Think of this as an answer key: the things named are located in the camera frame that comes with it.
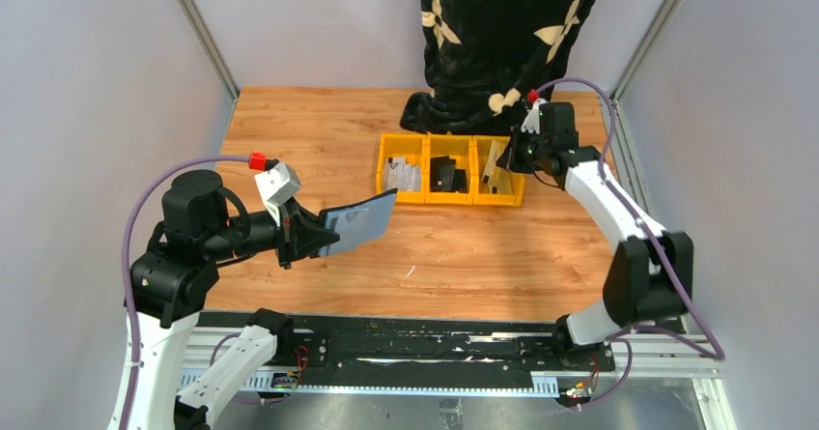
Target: yellow bin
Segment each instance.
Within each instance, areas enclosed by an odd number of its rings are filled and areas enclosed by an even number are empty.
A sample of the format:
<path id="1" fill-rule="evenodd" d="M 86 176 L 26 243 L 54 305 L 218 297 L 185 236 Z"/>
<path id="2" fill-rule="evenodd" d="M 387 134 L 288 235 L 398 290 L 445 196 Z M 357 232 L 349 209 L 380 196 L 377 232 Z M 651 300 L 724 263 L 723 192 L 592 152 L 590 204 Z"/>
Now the yellow bin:
<path id="1" fill-rule="evenodd" d="M 481 183 L 481 175 L 489 157 L 492 142 L 506 147 L 508 137 L 434 135 L 419 133 L 385 133 L 381 135 L 379 163 L 376 169 L 376 192 L 384 192 L 384 165 L 388 158 L 404 157 L 408 164 L 421 170 L 421 191 L 399 191 L 398 203 L 517 206 L 523 202 L 526 184 L 524 174 L 511 174 L 512 193 L 491 193 Z M 467 193 L 430 191 L 430 161 L 432 158 L 450 157 L 455 167 L 466 171 Z"/>
<path id="2" fill-rule="evenodd" d="M 492 142 L 500 142 L 502 148 L 506 148 L 509 143 L 509 137 L 489 137 L 475 135 L 473 138 L 472 148 L 474 149 L 475 158 L 475 176 L 472 179 L 478 186 L 474 190 L 473 203 L 476 205 L 495 205 L 495 206 L 520 206 L 523 203 L 523 190 L 526 186 L 526 176 L 524 174 L 508 173 L 512 183 L 511 194 L 491 193 L 489 186 L 481 182 L 481 175 L 484 167 L 486 167 L 489 158 Z"/>
<path id="3" fill-rule="evenodd" d="M 472 158 L 472 137 L 465 135 L 427 135 L 429 138 L 429 157 L 426 158 L 429 177 L 432 158 L 450 157 L 455 159 L 456 169 L 466 170 L 466 193 L 431 191 L 428 184 L 424 188 L 424 203 L 444 205 L 471 205 L 475 191 L 475 162 Z"/>
<path id="4" fill-rule="evenodd" d="M 383 168 L 388 158 L 404 157 L 407 164 L 420 166 L 421 191 L 399 191 L 398 203 L 424 203 L 424 190 L 430 188 L 427 136 L 420 133 L 385 133 L 381 135 L 379 164 L 376 170 L 376 192 L 384 193 Z"/>

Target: cable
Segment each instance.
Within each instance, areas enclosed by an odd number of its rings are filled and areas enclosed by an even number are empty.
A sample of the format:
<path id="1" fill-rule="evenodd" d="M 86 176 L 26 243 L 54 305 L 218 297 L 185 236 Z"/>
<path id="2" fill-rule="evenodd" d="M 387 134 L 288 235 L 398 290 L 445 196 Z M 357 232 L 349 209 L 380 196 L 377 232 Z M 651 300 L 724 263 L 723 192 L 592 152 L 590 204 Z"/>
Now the cable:
<path id="1" fill-rule="evenodd" d="M 619 332 L 616 333 L 614 336 L 610 337 L 608 341 L 610 341 L 611 343 L 624 343 L 626 345 L 626 351 L 628 352 L 628 355 L 626 359 L 626 367 L 623 369 L 623 375 L 620 376 L 620 378 L 617 380 L 614 386 L 609 388 L 605 393 L 601 394 L 600 396 L 592 398 L 592 400 L 586 404 L 577 404 L 571 407 L 555 409 L 553 411 L 549 411 L 548 413 L 546 413 L 544 417 L 555 416 L 567 411 L 572 413 L 581 413 L 583 409 L 592 406 L 597 406 L 603 401 L 609 399 L 612 394 L 614 394 L 618 389 L 620 389 L 623 386 L 623 384 L 626 383 L 626 380 L 629 378 L 629 374 L 632 372 L 632 364 L 634 363 L 635 354 L 634 351 L 632 350 L 632 344 L 629 342 L 629 340 L 627 340 L 626 338 L 620 338 L 619 336 L 616 336 L 619 334 L 620 334 Z"/>
<path id="2" fill-rule="evenodd" d="M 597 379 L 600 378 L 600 364 L 597 363 L 597 359 L 592 356 L 591 361 L 594 362 L 594 368 L 591 371 L 591 392 L 594 392 L 594 389 L 597 387 Z"/>
<path id="3" fill-rule="evenodd" d="M 301 372 L 304 372 L 307 369 L 307 364 L 310 363 L 310 350 L 304 345 L 298 345 L 298 348 L 304 350 L 304 367 L 301 369 Z"/>
<path id="4" fill-rule="evenodd" d="M 301 353 L 298 350 L 293 350 L 296 353 L 296 369 L 298 369 L 298 384 L 301 385 L 301 371 L 303 370 L 303 365 L 301 362 Z"/>
<path id="5" fill-rule="evenodd" d="M 589 375 L 588 379 L 577 384 L 576 387 L 586 388 L 586 385 L 591 384 L 594 381 L 594 376 L 597 374 L 597 360 L 594 358 L 594 355 L 589 356 L 589 360 L 592 362 L 592 364 L 594 364 L 594 366 L 591 368 L 591 375 Z"/>
<path id="6" fill-rule="evenodd" d="M 213 352 L 211 353 L 210 365 L 213 365 L 213 363 L 216 362 L 216 352 L 219 351 L 219 348 L 221 348 L 222 345 L 224 345 L 226 341 L 228 341 L 230 339 L 233 339 L 233 338 L 239 338 L 239 334 L 238 333 L 231 333 L 230 335 L 225 336 L 224 338 L 219 340 L 218 343 L 216 343 L 216 346 L 213 348 Z M 270 398 L 270 399 L 264 399 L 264 398 L 249 399 L 249 398 L 239 398 L 237 396 L 234 396 L 233 398 L 231 398 L 231 401 L 233 401 L 235 403 L 241 403 L 241 404 L 259 404 L 259 405 L 264 406 L 266 404 L 280 403 L 280 402 L 284 401 L 285 399 L 287 399 L 287 397 L 284 397 L 284 398 Z"/>
<path id="7" fill-rule="evenodd" d="M 543 184 L 544 186 L 550 186 L 552 188 L 560 188 L 556 184 L 550 184 L 550 183 L 544 181 L 543 179 L 540 178 L 540 176 L 537 175 L 537 173 L 538 173 L 538 171 L 534 171 L 534 172 L 532 172 L 532 175 L 535 176 L 535 179 L 537 179 L 539 183 Z"/>
<path id="8" fill-rule="evenodd" d="M 668 256 L 665 254 L 665 250 L 663 249 L 663 246 L 660 244 L 660 241 L 657 240 L 657 237 L 654 236 L 654 233 L 648 227 L 648 224 L 646 224 L 640 218 L 639 211 L 632 205 L 631 201 L 628 198 L 626 198 L 622 193 L 620 193 L 620 191 L 611 181 L 611 177 L 607 177 L 606 175 L 606 170 L 604 168 L 606 164 L 606 155 L 608 154 L 608 151 L 611 149 L 611 143 L 614 140 L 614 135 L 617 132 L 617 127 L 621 124 L 620 114 L 614 107 L 614 103 L 611 102 L 611 99 L 600 87 L 598 87 L 592 82 L 589 82 L 588 80 L 581 79 L 578 77 L 564 77 L 561 79 L 553 80 L 541 86 L 539 89 L 537 89 L 537 92 L 539 94 L 543 93 L 543 91 L 563 82 L 576 82 L 591 87 L 592 89 L 594 89 L 595 92 L 597 92 L 597 95 L 606 104 L 606 108 L 608 110 L 608 117 L 611 120 L 611 125 L 609 126 L 608 136 L 606 137 L 606 143 L 603 146 L 603 150 L 600 152 L 600 159 L 598 160 L 597 163 L 600 178 L 603 179 L 603 182 L 606 183 L 606 187 L 614 194 L 614 196 L 617 197 L 617 199 L 620 201 L 620 203 L 623 204 L 626 210 L 629 211 L 629 214 L 632 215 L 632 217 L 635 219 L 635 222 L 638 223 L 643 233 L 648 237 L 649 242 L 651 242 L 651 245 L 654 247 L 655 251 L 657 252 L 657 255 L 660 257 L 660 263 L 662 264 L 663 269 L 665 269 L 665 273 L 667 273 L 668 278 L 671 279 L 671 284 L 674 285 L 674 289 L 677 291 L 677 294 L 680 296 L 680 299 L 683 301 L 683 304 L 685 305 L 686 309 L 688 309 L 688 311 L 691 313 L 694 321 L 702 330 L 705 337 L 708 338 L 708 341 L 709 343 L 711 343 L 711 346 L 714 347 L 714 351 L 711 352 L 705 350 L 696 343 L 690 341 L 688 338 L 682 337 L 680 335 L 675 336 L 674 334 L 672 334 L 673 332 L 671 332 L 671 330 L 655 327 L 652 329 L 652 331 L 672 336 L 674 337 L 674 339 L 691 347 L 692 349 L 696 350 L 697 352 L 701 353 L 707 358 L 712 358 L 716 360 L 725 359 L 724 349 L 722 348 L 717 338 L 714 336 L 714 333 L 711 331 L 711 328 L 708 327 L 708 324 L 706 324 L 705 320 L 699 314 L 699 311 L 697 311 L 696 308 L 693 306 L 691 297 L 689 297 L 689 294 L 686 293 L 685 287 L 683 287 L 683 283 L 680 281 L 680 277 L 674 270 L 671 261 L 668 260 Z"/>
<path id="9" fill-rule="evenodd" d="M 170 178 L 177 172 L 182 171 L 183 169 L 187 169 L 188 167 L 217 161 L 249 162 L 250 157 L 217 155 L 212 157 L 201 157 L 191 159 L 180 164 L 177 164 L 176 166 L 168 169 L 167 171 L 159 175 L 159 177 L 157 177 L 156 180 L 154 180 L 145 189 L 145 191 L 142 192 L 142 194 L 136 200 L 136 203 L 133 205 L 133 209 L 131 209 L 130 215 L 128 215 L 126 229 L 123 235 L 123 246 L 120 251 L 121 256 L 120 259 L 123 270 L 123 285 L 125 285 L 126 292 L 127 317 L 128 322 L 130 323 L 131 366 L 130 373 L 128 374 L 127 379 L 126 396 L 125 399 L 123 400 L 123 410 L 122 413 L 120 414 L 119 425 L 120 430 L 127 430 L 128 420 L 130 419 L 130 411 L 131 408 L 133 408 L 134 394 L 136 393 L 136 384 L 137 380 L 139 379 L 139 368 L 141 365 L 139 319 L 137 318 L 136 315 L 136 305 L 133 300 L 133 287 L 131 286 L 130 281 L 130 240 L 133 234 L 134 223 L 136 223 L 136 218 L 139 215 L 139 212 L 142 210 L 142 207 L 145 205 L 145 202 L 148 201 L 148 197 L 151 196 L 151 193 L 153 193 L 154 190 L 156 190 L 168 178 Z"/>

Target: wooden floor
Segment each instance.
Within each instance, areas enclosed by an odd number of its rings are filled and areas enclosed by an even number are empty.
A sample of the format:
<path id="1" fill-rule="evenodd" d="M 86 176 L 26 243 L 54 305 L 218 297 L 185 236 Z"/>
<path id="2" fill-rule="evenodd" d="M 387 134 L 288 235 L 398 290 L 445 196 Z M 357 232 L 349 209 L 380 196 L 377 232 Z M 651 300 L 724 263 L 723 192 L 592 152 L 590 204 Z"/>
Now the wooden floor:
<path id="1" fill-rule="evenodd" d="M 375 194 L 380 134 L 399 132 L 408 90 L 245 88 L 223 153 L 286 160 L 297 199 L 317 213 Z M 562 93 L 581 144 L 605 140 L 591 94 Z M 218 168 L 249 211 L 252 171 Z M 279 269 L 273 252 L 225 268 L 207 308 L 302 314 L 551 321 L 601 296 L 610 253 L 565 192 L 527 178 L 519 209 L 398 205 L 386 235 L 357 250 Z"/>

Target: black cloth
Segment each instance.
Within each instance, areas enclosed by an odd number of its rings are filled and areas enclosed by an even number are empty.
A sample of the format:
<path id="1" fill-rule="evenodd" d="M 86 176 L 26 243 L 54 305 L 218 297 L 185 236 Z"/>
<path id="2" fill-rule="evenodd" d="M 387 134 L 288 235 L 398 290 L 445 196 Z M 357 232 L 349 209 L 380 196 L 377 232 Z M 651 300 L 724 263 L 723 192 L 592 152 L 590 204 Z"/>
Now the black cloth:
<path id="1" fill-rule="evenodd" d="M 595 0 L 421 0 L 425 76 L 403 129 L 509 134 L 532 89 L 566 73 Z M 551 97 L 551 91 L 545 98 Z"/>

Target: purple cable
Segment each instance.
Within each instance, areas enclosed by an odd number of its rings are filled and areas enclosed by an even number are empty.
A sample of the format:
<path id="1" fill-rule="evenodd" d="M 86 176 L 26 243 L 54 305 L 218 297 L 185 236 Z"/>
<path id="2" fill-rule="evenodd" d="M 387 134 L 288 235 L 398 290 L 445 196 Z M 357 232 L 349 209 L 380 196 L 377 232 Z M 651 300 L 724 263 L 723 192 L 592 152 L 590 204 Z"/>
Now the purple cable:
<path id="1" fill-rule="evenodd" d="M 642 229 L 643 233 L 646 236 L 648 236 L 648 240 L 651 242 L 651 245 L 654 247 L 655 251 L 657 251 L 657 254 L 660 257 L 660 263 L 663 265 L 663 269 L 665 269 L 665 272 L 668 274 L 668 278 L 671 279 L 671 284 L 674 285 L 674 289 L 677 291 L 677 294 L 680 296 L 680 299 L 683 301 L 683 304 L 685 305 L 686 309 L 688 309 L 689 312 L 691 313 L 696 324 L 702 330 L 702 333 L 705 335 L 706 338 L 708 338 L 708 341 L 711 343 L 711 346 L 714 347 L 714 351 L 713 352 L 707 351 L 700 347 L 699 345 L 697 345 L 696 343 L 690 341 L 688 338 L 684 338 L 680 335 L 674 334 L 671 330 L 663 329 L 660 327 L 653 327 L 651 330 L 643 330 L 642 327 L 639 327 L 638 329 L 643 331 L 652 331 L 655 333 L 663 333 L 665 335 L 672 336 L 676 340 L 695 349 L 697 352 L 701 353 L 702 355 L 708 358 L 717 360 L 725 359 L 725 351 L 722 349 L 720 342 L 714 336 L 714 333 L 708 327 L 708 324 L 705 323 L 705 320 L 699 314 L 699 311 L 697 311 L 696 308 L 693 306 L 691 297 L 689 297 L 688 293 L 686 293 L 685 287 L 683 287 L 683 284 L 680 281 L 680 277 L 674 270 L 671 261 L 668 260 L 668 256 L 665 255 L 665 250 L 663 249 L 663 246 L 660 244 L 660 241 L 657 240 L 657 237 L 654 236 L 654 233 L 648 227 L 648 224 L 646 224 L 640 218 L 639 211 L 631 204 L 631 202 L 622 193 L 620 193 L 617 187 L 614 186 L 614 184 L 611 181 L 611 178 L 606 176 L 606 171 L 604 169 L 604 166 L 606 165 L 606 155 L 608 154 L 608 151 L 611 149 L 611 142 L 614 140 L 614 134 L 617 131 L 617 127 L 621 124 L 620 114 L 614 108 L 614 103 L 611 102 L 611 99 L 606 95 L 603 89 L 601 89 L 594 83 L 589 82 L 588 80 L 581 79 L 578 77 L 564 77 L 562 79 L 553 80 L 541 86 L 539 89 L 537 89 L 537 92 L 538 94 L 541 94 L 543 93 L 543 91 L 549 89 L 550 87 L 553 87 L 563 82 L 577 82 L 588 87 L 591 87 L 592 89 L 594 89 L 595 92 L 597 92 L 597 95 L 606 104 L 606 108 L 608 109 L 608 118 L 611 120 L 611 125 L 609 126 L 608 129 L 606 144 L 604 144 L 603 150 L 600 152 L 600 160 L 598 161 L 597 164 L 600 177 L 601 179 L 603 179 L 603 182 L 606 183 L 606 187 L 609 190 L 611 190 L 614 196 L 616 196 L 620 203 L 622 203 L 623 206 L 626 208 L 626 210 L 629 211 L 629 214 L 632 215 L 635 221 L 639 223 L 639 226 Z"/>
<path id="2" fill-rule="evenodd" d="M 213 363 L 216 362 L 216 352 L 219 351 L 219 348 L 221 348 L 222 345 L 224 345 L 226 341 L 228 341 L 228 340 L 230 340 L 232 338 L 239 338 L 239 334 L 238 333 L 231 333 L 230 335 L 227 335 L 226 337 L 219 340 L 218 343 L 216 343 L 216 347 L 213 348 L 213 352 L 211 353 L 211 365 L 213 365 Z M 241 403 L 241 404 L 266 405 L 266 404 L 280 403 L 280 402 L 284 401 L 285 399 L 287 399 L 287 398 L 247 399 L 247 398 L 238 398 L 237 396 L 234 396 L 233 398 L 231 398 L 231 401 L 233 401 L 235 403 Z"/>
<path id="3" fill-rule="evenodd" d="M 133 287 L 131 287 L 130 284 L 130 238 L 131 234 L 133 233 L 133 225 L 136 223 L 136 218 L 139 215 L 139 212 L 142 210 L 142 207 L 145 205 L 145 202 L 148 201 L 148 197 L 151 196 L 151 193 L 153 193 L 154 190 L 156 190 L 156 188 L 165 182 L 169 177 L 173 176 L 179 171 L 182 171 L 183 169 L 187 169 L 188 167 L 217 161 L 249 162 L 250 157 L 217 155 L 213 157 L 191 159 L 177 164 L 176 166 L 162 173 L 156 178 L 156 180 L 151 182 L 145 191 L 142 192 L 139 199 L 136 200 L 136 203 L 133 205 L 133 209 L 130 210 L 130 215 L 128 216 L 126 223 L 126 230 L 123 235 L 123 247 L 122 251 L 120 252 L 120 256 L 123 269 L 123 285 L 125 286 L 126 291 L 127 316 L 128 321 L 130 322 L 130 361 L 132 366 L 130 369 L 130 374 L 128 375 L 128 385 L 126 389 L 126 396 L 123 401 L 123 411 L 120 414 L 120 430 L 127 430 L 128 420 L 130 419 L 130 411 L 133 407 L 134 394 L 136 393 L 136 383 L 139 379 L 141 353 L 139 320 L 136 317 L 136 305 L 133 301 Z"/>
<path id="4" fill-rule="evenodd" d="M 619 333 L 617 333 L 613 337 L 611 337 L 609 339 L 609 341 L 611 343 L 625 343 L 626 350 L 629 352 L 628 353 L 628 358 L 626 359 L 626 367 L 623 369 L 623 375 L 620 376 L 620 378 L 617 380 L 617 382 L 611 388 L 609 388 L 605 393 L 601 394 L 600 396 L 598 396 L 596 398 L 593 398 L 591 401 L 589 401 L 586 404 L 579 404 L 579 405 L 572 406 L 572 407 L 559 408 L 559 409 L 556 409 L 554 411 L 549 411 L 548 413 L 546 413 L 544 415 L 544 417 L 555 416 L 555 415 L 558 415 L 558 414 L 562 414 L 562 413 L 564 413 L 566 411 L 571 411 L 571 412 L 578 411 L 578 414 L 579 414 L 584 409 L 588 409 L 588 408 L 590 408 L 592 406 L 596 406 L 598 403 L 602 403 L 603 401 L 608 399 L 612 394 L 614 394 L 614 392 L 616 392 L 618 389 L 620 389 L 623 386 L 623 384 L 626 383 L 626 379 L 629 378 L 629 374 L 632 372 L 632 363 L 634 362 L 635 354 L 634 354 L 634 352 L 632 350 L 632 344 L 629 342 L 629 340 L 627 340 L 625 338 L 619 338 L 619 337 L 617 337 L 617 335 L 619 335 Z"/>

